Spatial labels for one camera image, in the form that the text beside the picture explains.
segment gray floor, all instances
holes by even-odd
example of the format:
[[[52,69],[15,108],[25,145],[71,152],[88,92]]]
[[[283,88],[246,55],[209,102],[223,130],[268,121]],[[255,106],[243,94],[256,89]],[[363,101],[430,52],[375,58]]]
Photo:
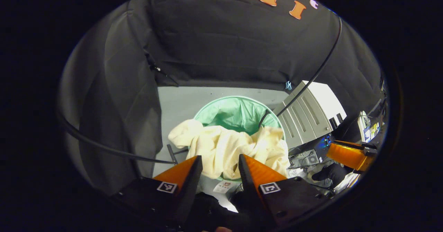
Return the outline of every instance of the gray floor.
[[[171,160],[167,144],[171,144],[173,151],[179,151],[169,140],[169,132],[184,120],[192,119],[194,115],[207,103],[218,98],[229,95],[242,95],[268,106],[275,108],[281,103],[288,94],[283,91],[267,89],[243,89],[234,87],[159,87],[160,105],[162,108],[162,140],[163,148],[157,154],[156,159]],[[180,163],[185,160],[186,153],[175,155]],[[171,168],[172,165],[155,164],[153,176]],[[229,196],[235,191],[234,186],[226,194],[214,193],[212,190],[219,183],[218,180],[212,180],[202,176],[200,186],[204,193],[212,195],[218,199],[220,205],[229,210],[236,211],[234,206],[228,201]]]

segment cream towel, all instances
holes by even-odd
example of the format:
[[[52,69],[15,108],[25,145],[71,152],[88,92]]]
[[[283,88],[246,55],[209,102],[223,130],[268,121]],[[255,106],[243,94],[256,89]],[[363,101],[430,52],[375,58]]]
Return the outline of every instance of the cream towel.
[[[238,179],[238,157],[248,155],[284,176],[290,166],[288,145],[281,138],[281,128],[264,127],[249,136],[245,132],[228,130],[222,126],[203,127],[197,120],[185,120],[176,126],[168,139],[177,147],[190,147],[186,159],[201,155],[202,174],[216,179]]]

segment blue clip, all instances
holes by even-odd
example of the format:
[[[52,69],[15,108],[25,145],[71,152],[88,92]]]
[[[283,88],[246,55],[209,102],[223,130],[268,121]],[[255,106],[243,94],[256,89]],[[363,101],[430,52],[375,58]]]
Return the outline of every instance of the blue clip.
[[[290,81],[287,81],[287,82],[286,82],[286,87],[285,87],[285,89],[292,90],[292,86],[291,86],[291,82],[290,82]]]

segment white cabinet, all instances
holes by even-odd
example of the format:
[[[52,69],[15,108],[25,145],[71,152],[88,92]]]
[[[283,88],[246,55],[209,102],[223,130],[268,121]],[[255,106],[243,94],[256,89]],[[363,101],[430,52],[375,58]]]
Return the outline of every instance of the white cabinet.
[[[278,114],[307,84],[303,81],[274,109]],[[280,115],[288,148],[297,147],[331,132],[346,113],[327,84],[312,82],[307,90]]]

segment trash can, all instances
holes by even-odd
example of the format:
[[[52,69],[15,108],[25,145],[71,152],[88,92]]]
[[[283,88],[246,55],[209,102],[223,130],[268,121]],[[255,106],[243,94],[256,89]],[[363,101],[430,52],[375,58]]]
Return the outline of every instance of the trash can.
[[[195,115],[194,119],[207,126],[222,126],[237,132],[245,132],[250,136],[259,130],[259,123],[265,112],[261,125],[263,127],[282,128],[277,116],[263,103],[245,96],[226,96],[206,104]],[[224,179],[223,175],[218,180],[241,182],[241,179]]]

